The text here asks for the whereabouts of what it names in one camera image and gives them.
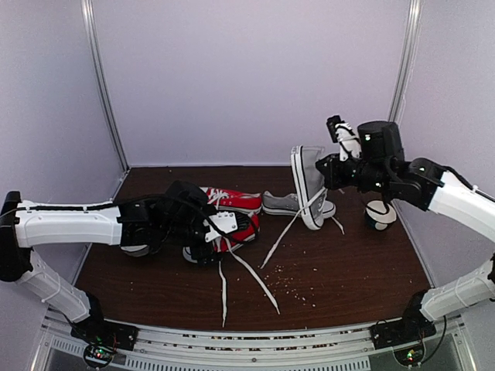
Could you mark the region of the grey sneaker with laces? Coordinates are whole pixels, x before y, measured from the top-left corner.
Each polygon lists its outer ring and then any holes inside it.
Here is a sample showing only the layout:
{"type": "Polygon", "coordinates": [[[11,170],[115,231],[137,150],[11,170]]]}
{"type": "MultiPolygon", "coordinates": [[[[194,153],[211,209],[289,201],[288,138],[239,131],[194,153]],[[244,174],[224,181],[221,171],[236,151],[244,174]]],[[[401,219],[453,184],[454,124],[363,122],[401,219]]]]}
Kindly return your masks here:
{"type": "Polygon", "coordinates": [[[292,224],[301,219],[309,230],[320,230],[327,219],[331,219],[342,233],[343,225],[336,217],[336,205],[327,199],[327,188],[323,175],[316,169],[316,162],[323,157],[322,147],[295,146],[291,150],[290,162],[295,194],[299,199],[299,211],[275,241],[261,264],[265,267],[276,251],[282,238],[292,224]]]}

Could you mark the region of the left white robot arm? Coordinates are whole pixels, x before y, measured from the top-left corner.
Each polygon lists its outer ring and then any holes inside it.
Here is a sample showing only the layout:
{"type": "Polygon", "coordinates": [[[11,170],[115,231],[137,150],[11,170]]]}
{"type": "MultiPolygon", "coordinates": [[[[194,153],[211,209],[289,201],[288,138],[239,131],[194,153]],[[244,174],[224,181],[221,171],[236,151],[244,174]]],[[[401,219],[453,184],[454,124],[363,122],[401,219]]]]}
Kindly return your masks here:
{"type": "Polygon", "coordinates": [[[201,249],[237,228],[232,212],[217,210],[189,182],[175,181],[163,194],[95,204],[35,203],[11,191],[1,210],[1,280],[24,284],[93,342],[103,343],[111,337],[111,326],[98,299],[50,268],[35,253],[36,246],[99,243],[151,253],[169,242],[201,249]]]}

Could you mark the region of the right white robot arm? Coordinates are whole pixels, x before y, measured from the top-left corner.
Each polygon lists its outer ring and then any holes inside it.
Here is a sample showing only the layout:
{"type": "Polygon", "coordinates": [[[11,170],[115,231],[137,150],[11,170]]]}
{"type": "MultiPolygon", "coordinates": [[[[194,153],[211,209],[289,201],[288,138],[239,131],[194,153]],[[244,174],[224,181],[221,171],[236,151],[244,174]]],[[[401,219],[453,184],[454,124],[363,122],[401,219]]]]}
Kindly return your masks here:
{"type": "MultiPolygon", "coordinates": [[[[447,216],[488,240],[494,239],[494,199],[470,185],[456,170],[427,158],[405,160],[399,128],[371,121],[353,130],[340,116],[326,122],[337,154],[316,162],[325,186],[377,192],[385,203],[403,200],[423,211],[447,216]]],[[[410,342],[433,322],[462,308],[494,298],[494,260],[454,281],[416,294],[397,323],[396,333],[410,342]]]]}

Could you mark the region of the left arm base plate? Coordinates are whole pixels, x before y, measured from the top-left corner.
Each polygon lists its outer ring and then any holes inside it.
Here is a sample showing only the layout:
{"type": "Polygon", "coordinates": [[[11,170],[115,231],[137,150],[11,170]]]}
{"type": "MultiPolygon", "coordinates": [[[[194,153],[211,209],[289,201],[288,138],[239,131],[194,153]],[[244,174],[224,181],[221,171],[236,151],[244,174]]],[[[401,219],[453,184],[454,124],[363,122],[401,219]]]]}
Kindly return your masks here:
{"type": "Polygon", "coordinates": [[[84,340],[90,345],[99,345],[110,350],[132,351],[138,337],[138,328],[116,322],[106,322],[102,329],[94,334],[84,331],[81,327],[71,325],[70,335],[84,340]]]}

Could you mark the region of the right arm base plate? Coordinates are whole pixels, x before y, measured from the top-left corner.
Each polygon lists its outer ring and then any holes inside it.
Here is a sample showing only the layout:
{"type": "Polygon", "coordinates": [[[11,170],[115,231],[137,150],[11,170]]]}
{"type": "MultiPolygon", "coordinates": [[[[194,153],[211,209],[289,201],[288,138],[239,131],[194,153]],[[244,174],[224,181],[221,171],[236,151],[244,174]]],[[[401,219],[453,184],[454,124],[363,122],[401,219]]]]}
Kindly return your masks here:
{"type": "Polygon", "coordinates": [[[377,322],[370,327],[370,337],[375,349],[418,342],[435,334],[435,325],[424,319],[401,318],[390,322],[377,322]]]}

